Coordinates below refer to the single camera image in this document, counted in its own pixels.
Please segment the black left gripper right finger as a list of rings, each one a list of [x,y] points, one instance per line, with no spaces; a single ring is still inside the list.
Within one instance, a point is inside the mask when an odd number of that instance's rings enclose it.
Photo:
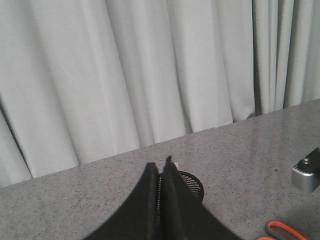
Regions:
[[[187,186],[172,157],[161,176],[160,222],[166,240],[239,240]]]

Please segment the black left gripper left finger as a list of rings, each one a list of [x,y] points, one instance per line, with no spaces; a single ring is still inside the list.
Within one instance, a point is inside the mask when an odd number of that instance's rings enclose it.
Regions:
[[[146,164],[124,203],[86,240],[157,240],[158,168]]]

